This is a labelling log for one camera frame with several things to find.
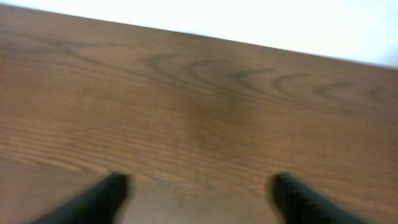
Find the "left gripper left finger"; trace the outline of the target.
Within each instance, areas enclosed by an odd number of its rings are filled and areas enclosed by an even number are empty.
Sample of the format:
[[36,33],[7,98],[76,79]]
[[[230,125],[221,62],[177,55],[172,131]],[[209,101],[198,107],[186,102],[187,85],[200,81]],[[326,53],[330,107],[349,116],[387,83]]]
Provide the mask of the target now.
[[129,195],[129,176],[112,173],[33,224],[112,224]]

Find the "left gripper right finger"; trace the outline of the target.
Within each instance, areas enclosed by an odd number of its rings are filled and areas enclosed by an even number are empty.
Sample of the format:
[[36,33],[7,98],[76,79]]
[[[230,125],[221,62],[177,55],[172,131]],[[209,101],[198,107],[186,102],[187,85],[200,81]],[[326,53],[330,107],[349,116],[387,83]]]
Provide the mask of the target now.
[[365,224],[288,173],[273,176],[271,193],[286,224]]

